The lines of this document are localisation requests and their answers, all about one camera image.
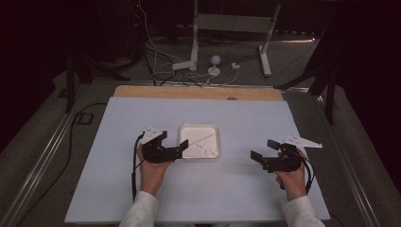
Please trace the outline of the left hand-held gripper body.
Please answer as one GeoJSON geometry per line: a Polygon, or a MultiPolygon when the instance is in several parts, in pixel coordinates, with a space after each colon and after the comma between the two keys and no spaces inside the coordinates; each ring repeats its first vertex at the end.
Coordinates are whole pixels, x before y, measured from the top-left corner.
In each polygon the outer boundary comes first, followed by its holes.
{"type": "Polygon", "coordinates": [[[162,134],[154,127],[147,127],[142,138],[144,158],[154,164],[175,161],[183,158],[183,151],[180,151],[180,145],[174,148],[165,148],[163,145],[156,146],[155,138],[162,134]]]}

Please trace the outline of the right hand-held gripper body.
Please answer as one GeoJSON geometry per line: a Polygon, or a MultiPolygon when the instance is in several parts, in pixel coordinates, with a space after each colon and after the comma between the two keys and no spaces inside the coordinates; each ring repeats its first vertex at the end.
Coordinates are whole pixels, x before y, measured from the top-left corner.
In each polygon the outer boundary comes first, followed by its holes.
{"type": "Polygon", "coordinates": [[[278,157],[262,157],[260,162],[264,170],[268,172],[274,171],[284,171],[291,172],[297,170],[301,162],[305,159],[301,156],[297,148],[322,148],[323,145],[312,142],[310,140],[304,139],[300,136],[290,135],[280,144],[280,149],[278,151],[281,154],[278,157]]]}

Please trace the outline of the white power strip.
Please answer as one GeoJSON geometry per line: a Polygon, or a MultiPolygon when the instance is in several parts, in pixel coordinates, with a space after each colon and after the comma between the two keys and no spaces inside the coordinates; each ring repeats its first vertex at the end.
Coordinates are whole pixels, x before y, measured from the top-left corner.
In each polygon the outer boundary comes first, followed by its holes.
{"type": "Polygon", "coordinates": [[[196,64],[193,61],[183,61],[183,62],[173,63],[172,69],[174,71],[177,71],[177,70],[189,69],[195,66],[196,64]]]}

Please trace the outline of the metal floor rail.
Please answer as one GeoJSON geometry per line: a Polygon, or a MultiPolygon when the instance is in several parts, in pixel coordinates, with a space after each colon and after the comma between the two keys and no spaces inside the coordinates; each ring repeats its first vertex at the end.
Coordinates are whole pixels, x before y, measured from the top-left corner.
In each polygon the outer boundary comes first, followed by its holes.
{"type": "Polygon", "coordinates": [[[328,122],[325,116],[325,105],[321,96],[313,96],[314,104],[319,113],[325,131],[328,133],[328,139],[335,148],[335,153],[340,162],[342,173],[352,191],[358,209],[364,219],[367,227],[382,227],[379,223],[377,215],[367,197],[367,194],[355,172],[352,163],[347,155],[347,152],[340,142],[340,138],[333,129],[333,126],[328,122]]]}
{"type": "Polygon", "coordinates": [[[44,151],[39,156],[33,168],[27,174],[7,213],[0,219],[0,227],[15,227],[23,215],[29,200],[33,196],[42,176],[46,172],[55,155],[64,135],[68,131],[75,113],[78,112],[79,103],[85,98],[90,88],[89,84],[82,85],[76,94],[76,100],[69,113],[65,113],[52,137],[47,142],[44,151]]]}

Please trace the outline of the person's right hand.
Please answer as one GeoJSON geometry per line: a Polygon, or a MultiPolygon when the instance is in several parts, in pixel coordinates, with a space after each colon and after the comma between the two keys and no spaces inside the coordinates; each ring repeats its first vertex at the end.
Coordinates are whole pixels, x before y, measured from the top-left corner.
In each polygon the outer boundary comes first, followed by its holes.
{"type": "Polygon", "coordinates": [[[301,164],[297,170],[291,172],[275,171],[275,174],[276,182],[285,188],[288,201],[293,201],[306,195],[304,164],[301,164]]]}

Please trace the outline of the person's left hand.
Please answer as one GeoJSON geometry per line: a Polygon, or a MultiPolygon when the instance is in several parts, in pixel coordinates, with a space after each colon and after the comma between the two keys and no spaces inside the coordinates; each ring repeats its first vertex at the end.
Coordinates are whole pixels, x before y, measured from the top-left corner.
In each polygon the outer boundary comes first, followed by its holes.
{"type": "Polygon", "coordinates": [[[152,196],[156,196],[164,181],[167,168],[171,165],[171,162],[164,162],[160,164],[150,163],[144,158],[142,149],[143,146],[140,145],[137,150],[137,156],[141,162],[139,166],[141,174],[141,191],[147,192],[152,196]]]}

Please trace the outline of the white table cover sheet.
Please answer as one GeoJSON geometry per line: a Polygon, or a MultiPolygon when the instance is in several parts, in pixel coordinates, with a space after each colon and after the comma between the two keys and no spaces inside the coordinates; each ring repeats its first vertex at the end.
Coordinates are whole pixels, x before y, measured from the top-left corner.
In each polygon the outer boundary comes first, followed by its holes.
{"type": "Polygon", "coordinates": [[[265,222],[284,219],[286,195],[275,177],[250,157],[274,155],[267,142],[298,130],[285,101],[113,97],[66,214],[69,223],[116,223],[133,203],[132,150],[148,126],[166,131],[164,146],[179,143],[183,124],[218,128],[212,160],[177,160],[157,194],[157,222],[265,222]]]}

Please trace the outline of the white round webcam on base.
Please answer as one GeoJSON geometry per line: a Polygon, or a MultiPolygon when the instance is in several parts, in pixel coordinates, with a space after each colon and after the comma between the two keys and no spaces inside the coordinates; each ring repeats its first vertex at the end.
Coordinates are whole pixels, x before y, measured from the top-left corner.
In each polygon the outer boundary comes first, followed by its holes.
{"type": "Polygon", "coordinates": [[[211,58],[211,63],[212,63],[212,66],[208,69],[208,74],[210,76],[216,77],[220,73],[220,70],[218,68],[218,65],[220,64],[220,56],[219,55],[214,55],[211,58]]]}

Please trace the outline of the black square floor socket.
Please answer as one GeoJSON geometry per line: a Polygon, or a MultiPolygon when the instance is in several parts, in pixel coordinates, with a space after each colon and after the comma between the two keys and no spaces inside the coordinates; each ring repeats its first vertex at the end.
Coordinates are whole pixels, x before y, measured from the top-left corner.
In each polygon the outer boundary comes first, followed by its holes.
{"type": "Polygon", "coordinates": [[[92,113],[80,113],[78,115],[78,125],[91,125],[94,119],[92,113]]]}

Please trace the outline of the white square tray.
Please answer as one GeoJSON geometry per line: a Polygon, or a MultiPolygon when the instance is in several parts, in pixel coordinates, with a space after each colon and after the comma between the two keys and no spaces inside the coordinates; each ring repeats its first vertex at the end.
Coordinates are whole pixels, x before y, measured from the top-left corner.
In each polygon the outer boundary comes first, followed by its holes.
{"type": "Polygon", "coordinates": [[[213,138],[207,140],[207,144],[203,148],[199,148],[196,145],[188,146],[188,148],[183,152],[184,159],[216,159],[220,155],[220,144],[219,144],[219,134],[218,127],[214,124],[183,124],[180,127],[179,142],[183,142],[186,139],[197,138],[198,136],[208,135],[214,133],[213,138]],[[209,157],[204,155],[206,149],[216,149],[218,151],[218,156],[209,157]]]}

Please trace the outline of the thin wooden skewer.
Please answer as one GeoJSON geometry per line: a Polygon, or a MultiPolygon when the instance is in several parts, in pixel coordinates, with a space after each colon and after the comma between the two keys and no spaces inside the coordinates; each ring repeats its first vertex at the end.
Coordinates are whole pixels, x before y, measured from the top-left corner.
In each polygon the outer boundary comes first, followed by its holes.
{"type": "Polygon", "coordinates": [[[207,140],[209,138],[213,138],[215,136],[214,133],[208,134],[208,135],[202,135],[202,136],[198,136],[197,138],[193,137],[189,139],[189,146],[193,146],[196,145],[200,142],[205,142],[207,144],[207,140]]]}

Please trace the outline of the white metal stand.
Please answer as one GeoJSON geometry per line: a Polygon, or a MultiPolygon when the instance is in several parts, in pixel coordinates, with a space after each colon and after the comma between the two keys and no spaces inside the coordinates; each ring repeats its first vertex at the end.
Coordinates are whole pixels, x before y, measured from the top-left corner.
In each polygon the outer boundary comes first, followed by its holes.
{"type": "Polygon", "coordinates": [[[265,33],[266,39],[263,44],[258,47],[258,53],[263,69],[263,75],[265,77],[269,77],[271,75],[267,51],[272,33],[275,29],[277,17],[281,9],[280,4],[274,4],[272,15],[268,17],[228,15],[222,13],[199,13],[198,6],[199,0],[194,0],[193,43],[190,56],[190,71],[197,71],[199,53],[198,31],[200,29],[209,29],[219,31],[265,33]]]}

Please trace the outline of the black tripod stand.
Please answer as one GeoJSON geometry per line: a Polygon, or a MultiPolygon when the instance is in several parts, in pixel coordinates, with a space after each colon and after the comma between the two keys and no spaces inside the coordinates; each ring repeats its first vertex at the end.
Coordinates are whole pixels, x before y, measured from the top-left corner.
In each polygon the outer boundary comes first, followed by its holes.
{"type": "Polygon", "coordinates": [[[128,78],[122,77],[112,69],[106,67],[99,61],[91,58],[84,52],[75,52],[69,54],[66,59],[66,109],[67,113],[70,113],[76,102],[75,92],[75,78],[78,78],[81,83],[91,83],[94,80],[94,76],[91,73],[91,69],[95,68],[106,76],[121,80],[128,81],[128,78]]]}
{"type": "Polygon", "coordinates": [[[324,32],[303,73],[295,79],[273,86],[274,89],[287,90],[305,80],[314,78],[308,92],[312,96],[320,96],[323,90],[326,90],[324,115],[331,125],[334,124],[333,108],[337,77],[335,58],[338,56],[337,50],[334,50],[333,53],[330,52],[330,45],[334,43],[335,41],[324,32]]]}

